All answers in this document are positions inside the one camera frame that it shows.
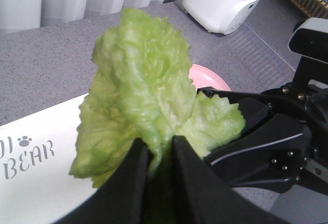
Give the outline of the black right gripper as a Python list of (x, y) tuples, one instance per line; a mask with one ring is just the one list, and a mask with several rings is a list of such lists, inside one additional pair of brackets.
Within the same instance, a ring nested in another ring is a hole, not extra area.
[(293, 82), (259, 93), (198, 88), (241, 111), (276, 114), (252, 133), (215, 149), (205, 162), (229, 187), (284, 193), (296, 184), (327, 195), (327, 88)]

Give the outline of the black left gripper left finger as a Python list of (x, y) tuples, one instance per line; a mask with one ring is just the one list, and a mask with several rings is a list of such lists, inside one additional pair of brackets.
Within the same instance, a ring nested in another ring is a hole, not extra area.
[(114, 174), (59, 223), (143, 223), (148, 149), (140, 139)]

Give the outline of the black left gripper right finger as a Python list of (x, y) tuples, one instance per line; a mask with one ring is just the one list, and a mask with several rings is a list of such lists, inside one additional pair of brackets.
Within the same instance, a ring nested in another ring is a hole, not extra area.
[(178, 223), (281, 223), (228, 187), (183, 136), (172, 139), (175, 211)]

